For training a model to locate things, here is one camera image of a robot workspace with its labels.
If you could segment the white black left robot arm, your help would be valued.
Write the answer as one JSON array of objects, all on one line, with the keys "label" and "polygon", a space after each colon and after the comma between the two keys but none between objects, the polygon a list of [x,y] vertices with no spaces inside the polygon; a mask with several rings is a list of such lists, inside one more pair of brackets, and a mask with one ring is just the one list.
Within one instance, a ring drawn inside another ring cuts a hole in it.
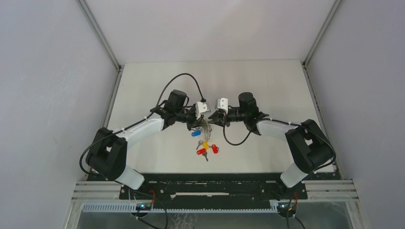
[{"label": "white black left robot arm", "polygon": [[207,108],[205,100],[187,106],[184,104],[187,98],[185,92],[173,90],[167,100],[158,101],[142,120],[116,130],[100,128],[92,144],[80,156],[80,169],[89,175],[83,165],[86,163],[106,180],[129,187],[136,198],[145,198],[149,194],[149,186],[144,183],[144,176],[127,164],[128,150],[176,122],[186,124],[188,130],[201,125]]}]

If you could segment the large keyring with yellow handle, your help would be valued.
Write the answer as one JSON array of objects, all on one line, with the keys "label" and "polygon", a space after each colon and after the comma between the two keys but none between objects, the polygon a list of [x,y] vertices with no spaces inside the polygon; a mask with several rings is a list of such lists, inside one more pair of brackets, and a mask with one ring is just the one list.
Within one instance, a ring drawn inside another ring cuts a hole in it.
[{"label": "large keyring with yellow handle", "polygon": [[210,140],[211,132],[212,132],[212,127],[211,127],[211,125],[209,125],[209,124],[204,124],[204,125],[201,127],[201,132],[202,132],[203,135],[204,135],[204,141],[205,141],[205,142],[208,142],[208,141]]}]

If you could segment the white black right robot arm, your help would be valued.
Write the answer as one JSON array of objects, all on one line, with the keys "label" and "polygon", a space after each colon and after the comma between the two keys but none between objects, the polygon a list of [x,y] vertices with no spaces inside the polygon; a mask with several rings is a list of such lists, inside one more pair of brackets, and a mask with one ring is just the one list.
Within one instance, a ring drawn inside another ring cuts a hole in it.
[{"label": "white black right robot arm", "polygon": [[279,197],[289,198],[295,192],[295,185],[335,162],[335,150],[314,120],[296,123],[272,118],[259,110],[251,92],[239,94],[238,101],[239,106],[233,107],[228,99],[217,99],[209,123],[226,128],[233,122],[243,122],[249,134],[277,138],[288,144],[293,163],[277,181]]}]

